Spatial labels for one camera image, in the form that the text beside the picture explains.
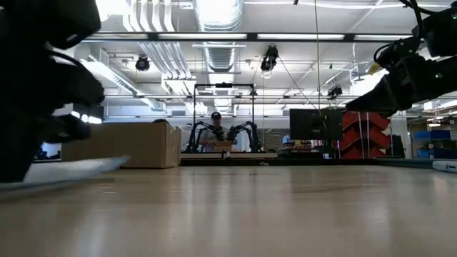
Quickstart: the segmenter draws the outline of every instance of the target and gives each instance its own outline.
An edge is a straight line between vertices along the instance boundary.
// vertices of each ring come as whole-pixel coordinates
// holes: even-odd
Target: man wearing cap
[[[213,126],[220,126],[222,122],[222,116],[219,112],[215,111],[211,115],[211,125]],[[227,136],[227,133],[229,130],[227,128],[222,127],[222,130],[224,131],[224,135]],[[200,141],[199,144],[201,144],[204,147],[205,152],[212,152],[214,150],[214,145],[217,142],[216,135],[211,133],[210,131],[203,131],[200,136]]]

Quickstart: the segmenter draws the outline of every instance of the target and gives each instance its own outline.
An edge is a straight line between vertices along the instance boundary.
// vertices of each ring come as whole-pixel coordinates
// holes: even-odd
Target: table surface
[[[457,256],[457,174],[134,170],[0,196],[0,256]]]

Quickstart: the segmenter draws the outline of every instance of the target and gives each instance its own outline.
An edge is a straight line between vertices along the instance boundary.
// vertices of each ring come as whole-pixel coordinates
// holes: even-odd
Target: cap
[[[213,112],[212,115],[211,115],[211,118],[212,119],[215,119],[215,120],[219,120],[222,118],[221,114],[217,111]]]

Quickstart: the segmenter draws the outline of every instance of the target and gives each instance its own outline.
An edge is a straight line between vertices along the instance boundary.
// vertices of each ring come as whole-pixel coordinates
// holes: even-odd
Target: computer monitor
[[[343,138],[342,110],[290,110],[293,140],[339,140]]]

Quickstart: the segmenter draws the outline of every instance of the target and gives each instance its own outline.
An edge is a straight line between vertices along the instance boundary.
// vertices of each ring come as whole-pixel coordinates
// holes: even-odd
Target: security camera
[[[139,60],[136,62],[135,65],[136,69],[139,71],[147,71],[149,70],[149,61],[147,56],[140,56]]]

